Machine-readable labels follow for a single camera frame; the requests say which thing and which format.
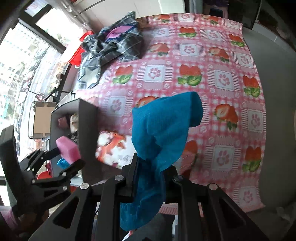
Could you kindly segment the red plastic basin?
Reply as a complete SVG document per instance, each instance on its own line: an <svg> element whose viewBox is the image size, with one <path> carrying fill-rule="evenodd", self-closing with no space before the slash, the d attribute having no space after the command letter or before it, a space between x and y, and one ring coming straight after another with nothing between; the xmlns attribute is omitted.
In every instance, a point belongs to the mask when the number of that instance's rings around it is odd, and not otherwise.
<svg viewBox="0 0 296 241"><path fill-rule="evenodd" d="M94 32L93 30L89 30L87 32L85 32L79 39L79 41L82 43L84 41L84 39L90 35L93 35ZM73 56L69 59L69 61L67 62L67 64L71 64L74 66L80 66L81 64L81 54L84 53L85 50L82 48L82 44L80 44L80 46L78 47L78 49L75 51L75 53L73 54Z"/></svg>

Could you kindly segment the grey plaid shirt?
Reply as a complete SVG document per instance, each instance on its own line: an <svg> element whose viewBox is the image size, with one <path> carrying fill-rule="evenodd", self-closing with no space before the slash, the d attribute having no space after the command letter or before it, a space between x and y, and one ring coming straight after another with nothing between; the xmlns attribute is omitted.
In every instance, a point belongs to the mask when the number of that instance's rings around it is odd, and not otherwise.
<svg viewBox="0 0 296 241"><path fill-rule="evenodd" d="M118 38L106 39L111 30L122 25L134 25L134 27ZM130 11L112 25L102 28L98 34L86 37L82 42L85 52L81 54L77 82L88 89L95 87L102 76L103 66L114 59L122 62L139 59L143 42L144 37L136 20L135 11Z"/></svg>

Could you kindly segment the grey storage box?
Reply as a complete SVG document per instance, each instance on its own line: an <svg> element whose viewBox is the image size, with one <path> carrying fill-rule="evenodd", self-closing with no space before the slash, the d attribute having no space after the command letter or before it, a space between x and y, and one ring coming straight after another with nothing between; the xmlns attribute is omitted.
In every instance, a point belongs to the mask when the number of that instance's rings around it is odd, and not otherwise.
<svg viewBox="0 0 296 241"><path fill-rule="evenodd" d="M63 117L75 118L78 126L71 133L70 128L61 128L58 120ZM85 162L82 168L82 180L89 184L100 182L102 177L101 164L95 157L97 139L99 134L98 107L82 99L75 99L56 108L51 114L50 149L55 148L56 139L66 136L78 145L82 160Z"/></svg>

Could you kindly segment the orange floral tissue pack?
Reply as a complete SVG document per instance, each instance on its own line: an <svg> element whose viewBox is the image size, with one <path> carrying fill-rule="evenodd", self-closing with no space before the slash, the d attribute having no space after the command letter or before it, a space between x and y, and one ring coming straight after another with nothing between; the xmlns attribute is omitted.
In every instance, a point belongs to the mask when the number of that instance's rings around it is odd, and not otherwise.
<svg viewBox="0 0 296 241"><path fill-rule="evenodd" d="M98 136L95 157L108 166L122 169L132 163L135 152L130 135L103 131Z"/></svg>

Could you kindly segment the pink sponge block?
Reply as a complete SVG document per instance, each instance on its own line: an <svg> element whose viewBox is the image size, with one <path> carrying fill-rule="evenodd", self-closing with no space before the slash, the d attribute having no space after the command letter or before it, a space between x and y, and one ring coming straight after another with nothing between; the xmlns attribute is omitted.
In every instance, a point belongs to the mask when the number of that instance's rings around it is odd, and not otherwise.
<svg viewBox="0 0 296 241"><path fill-rule="evenodd" d="M66 136L56 139L56 145L60 151L61 157L65 159L70 165L81 159L78 145Z"/></svg>

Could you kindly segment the purple cloth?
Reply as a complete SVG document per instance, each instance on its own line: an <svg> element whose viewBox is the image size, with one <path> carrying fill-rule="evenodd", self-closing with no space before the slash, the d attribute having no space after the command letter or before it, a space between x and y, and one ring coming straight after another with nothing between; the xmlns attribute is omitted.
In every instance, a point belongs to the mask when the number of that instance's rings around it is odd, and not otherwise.
<svg viewBox="0 0 296 241"><path fill-rule="evenodd" d="M133 27L134 27L134 25L122 25L122 26L116 27L115 29L111 30L107 34L106 39L118 38L122 33L127 32L128 30L132 29Z"/></svg>

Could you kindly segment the cardboard box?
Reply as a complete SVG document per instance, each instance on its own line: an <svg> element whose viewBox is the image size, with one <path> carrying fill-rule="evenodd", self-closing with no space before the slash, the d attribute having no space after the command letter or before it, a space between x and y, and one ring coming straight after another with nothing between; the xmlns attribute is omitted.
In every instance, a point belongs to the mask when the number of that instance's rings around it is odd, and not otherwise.
<svg viewBox="0 0 296 241"><path fill-rule="evenodd" d="M50 135L51 114L56 102L34 101L33 103L33 136L32 139L43 139Z"/></svg>

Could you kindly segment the pink strawberry tablecloth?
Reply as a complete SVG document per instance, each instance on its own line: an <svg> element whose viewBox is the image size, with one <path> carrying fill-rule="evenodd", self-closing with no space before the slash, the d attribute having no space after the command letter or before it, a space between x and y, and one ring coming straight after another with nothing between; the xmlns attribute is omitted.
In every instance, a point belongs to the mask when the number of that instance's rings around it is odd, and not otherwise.
<svg viewBox="0 0 296 241"><path fill-rule="evenodd" d="M136 106L197 92L203 118L189 130L178 172L197 184L218 184L245 212L262 208L266 107L242 24L198 14L146 16L138 22L143 56L115 61L96 87L78 91L78 97L101 109L107 129L129 136Z"/></svg>

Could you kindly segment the beige soft ball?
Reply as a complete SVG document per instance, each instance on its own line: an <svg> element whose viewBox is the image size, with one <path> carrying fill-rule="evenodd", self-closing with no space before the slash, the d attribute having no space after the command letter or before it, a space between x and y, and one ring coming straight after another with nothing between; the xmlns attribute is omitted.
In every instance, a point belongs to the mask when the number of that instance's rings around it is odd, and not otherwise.
<svg viewBox="0 0 296 241"><path fill-rule="evenodd" d="M79 114L74 113L70 116L70 132L75 133L79 127Z"/></svg>

